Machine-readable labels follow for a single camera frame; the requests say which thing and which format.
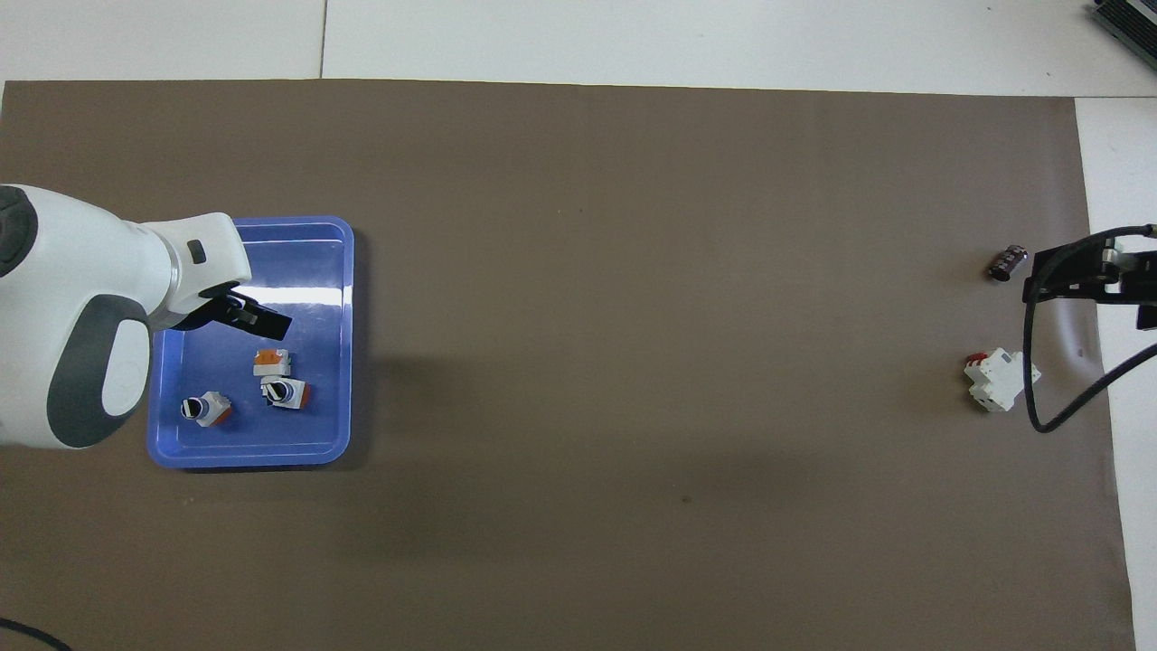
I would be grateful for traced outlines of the blue plastic tray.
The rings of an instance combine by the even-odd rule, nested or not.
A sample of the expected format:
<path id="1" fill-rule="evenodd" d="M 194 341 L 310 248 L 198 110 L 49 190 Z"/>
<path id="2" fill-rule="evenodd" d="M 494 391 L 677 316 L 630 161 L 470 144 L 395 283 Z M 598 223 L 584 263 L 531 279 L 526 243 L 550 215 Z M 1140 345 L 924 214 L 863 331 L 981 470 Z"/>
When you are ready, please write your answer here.
<path id="1" fill-rule="evenodd" d="M 351 445 L 354 236 L 336 217 L 239 219 L 251 280 L 239 293 L 293 318 L 283 341 L 222 323 L 154 338 L 147 449 L 177 469 L 326 465 Z M 292 354 L 292 378 L 314 395 L 302 410 L 268 407 L 252 373 L 259 349 Z M 182 417 L 186 397 L 218 391 L 233 404 L 221 426 Z"/>

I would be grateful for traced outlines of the white circuit breaker red lever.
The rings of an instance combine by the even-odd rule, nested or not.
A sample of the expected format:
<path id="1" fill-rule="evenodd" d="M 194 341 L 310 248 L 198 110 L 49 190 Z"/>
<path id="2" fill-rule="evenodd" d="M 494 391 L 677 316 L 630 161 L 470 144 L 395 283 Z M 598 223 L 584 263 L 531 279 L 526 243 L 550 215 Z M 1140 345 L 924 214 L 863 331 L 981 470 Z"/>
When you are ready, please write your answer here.
<path id="1" fill-rule="evenodd" d="M 1012 410 L 1025 389 L 1023 352 L 1001 347 L 975 352 L 965 358 L 963 373 L 970 382 L 968 395 L 988 412 Z"/>

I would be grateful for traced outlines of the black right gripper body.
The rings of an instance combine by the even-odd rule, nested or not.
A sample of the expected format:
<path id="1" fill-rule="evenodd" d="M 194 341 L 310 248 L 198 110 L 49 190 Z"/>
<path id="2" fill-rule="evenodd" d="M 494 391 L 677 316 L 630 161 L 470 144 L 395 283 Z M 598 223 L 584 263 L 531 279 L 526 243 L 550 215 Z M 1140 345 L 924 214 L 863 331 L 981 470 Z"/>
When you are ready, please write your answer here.
<path id="1" fill-rule="evenodd" d="M 1137 308 L 1135 328 L 1157 331 L 1157 249 L 1127 252 L 1104 239 L 1096 264 L 1095 302 Z"/>

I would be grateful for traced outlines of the small black terminal block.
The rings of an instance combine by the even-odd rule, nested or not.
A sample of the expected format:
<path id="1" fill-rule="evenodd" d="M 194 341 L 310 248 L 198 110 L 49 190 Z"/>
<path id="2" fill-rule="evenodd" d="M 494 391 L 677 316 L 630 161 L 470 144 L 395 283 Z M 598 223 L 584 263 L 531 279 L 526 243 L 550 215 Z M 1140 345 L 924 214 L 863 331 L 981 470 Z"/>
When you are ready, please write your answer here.
<path id="1" fill-rule="evenodd" d="M 1008 283 L 1017 268 L 1020 267 L 1020 264 L 1029 259 L 1029 249 L 1012 244 L 1012 246 L 1004 247 L 998 254 L 994 256 L 994 259 L 992 259 L 992 262 L 988 264 L 983 273 L 986 273 L 987 278 L 997 281 L 997 283 Z"/>

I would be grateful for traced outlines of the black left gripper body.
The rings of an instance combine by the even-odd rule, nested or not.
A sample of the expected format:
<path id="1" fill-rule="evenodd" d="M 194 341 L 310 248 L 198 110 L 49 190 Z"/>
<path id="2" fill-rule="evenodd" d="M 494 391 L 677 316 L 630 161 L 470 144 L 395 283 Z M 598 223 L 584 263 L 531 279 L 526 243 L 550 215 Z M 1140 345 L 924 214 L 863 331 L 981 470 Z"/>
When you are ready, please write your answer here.
<path id="1" fill-rule="evenodd" d="M 214 286 L 214 288 L 208 288 L 206 302 L 202 302 L 202 305 L 199 305 L 193 312 L 183 317 L 176 325 L 171 325 L 170 330 L 198 330 L 211 321 L 223 323 L 226 326 L 231 326 L 231 328 L 239 328 L 239 326 L 246 325 L 246 316 L 243 309 L 244 299 L 239 299 L 239 294 L 234 293 L 236 286 L 238 284 L 223 283 Z"/>

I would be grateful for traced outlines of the brown table mat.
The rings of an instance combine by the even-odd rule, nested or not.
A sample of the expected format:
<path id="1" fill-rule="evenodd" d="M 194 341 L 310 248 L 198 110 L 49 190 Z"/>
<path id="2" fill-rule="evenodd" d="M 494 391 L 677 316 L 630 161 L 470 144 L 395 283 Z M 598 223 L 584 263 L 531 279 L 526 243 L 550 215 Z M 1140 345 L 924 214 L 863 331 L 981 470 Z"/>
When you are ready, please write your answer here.
<path id="1" fill-rule="evenodd" d="M 79 651 L 1132 651 L 1104 397 L 967 394 L 1074 99 L 8 83 L 0 178 L 356 236 L 351 449 L 0 449 L 0 614 Z"/>

